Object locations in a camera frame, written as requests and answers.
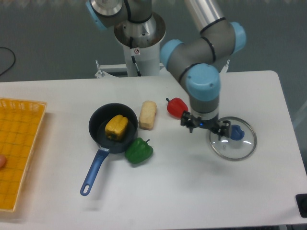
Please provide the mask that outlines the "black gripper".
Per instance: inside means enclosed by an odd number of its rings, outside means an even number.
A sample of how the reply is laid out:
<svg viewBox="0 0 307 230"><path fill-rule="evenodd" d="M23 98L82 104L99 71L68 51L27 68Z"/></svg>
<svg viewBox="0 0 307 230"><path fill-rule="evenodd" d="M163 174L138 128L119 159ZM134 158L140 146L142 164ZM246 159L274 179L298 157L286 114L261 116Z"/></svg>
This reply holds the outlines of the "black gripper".
<svg viewBox="0 0 307 230"><path fill-rule="evenodd" d="M231 136L231 122L229 120L219 121L218 112L212 111L207 114L195 114L188 111L184 111L181 119L180 125L189 129L192 133L195 128L202 128L210 130L212 133L218 136L220 141L222 137L230 138Z"/></svg>

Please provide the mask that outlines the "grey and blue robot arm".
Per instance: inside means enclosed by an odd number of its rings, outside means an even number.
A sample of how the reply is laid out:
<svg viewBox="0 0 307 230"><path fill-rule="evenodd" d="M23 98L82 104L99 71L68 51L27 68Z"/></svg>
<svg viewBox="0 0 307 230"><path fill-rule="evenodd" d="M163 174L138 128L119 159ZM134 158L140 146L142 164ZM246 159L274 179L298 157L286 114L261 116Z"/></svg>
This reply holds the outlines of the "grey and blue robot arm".
<svg viewBox="0 0 307 230"><path fill-rule="evenodd" d="M214 0L187 0L185 5L200 33L199 39L189 44L173 39L161 46L166 26L162 17L153 12L151 1L86 2L99 29L113 27L124 50L128 76L155 75L163 64L189 95L191 111L181 115L181 125L231 138L230 121L218 118L221 84L213 63L245 46L245 30L239 23L228 22Z"/></svg>

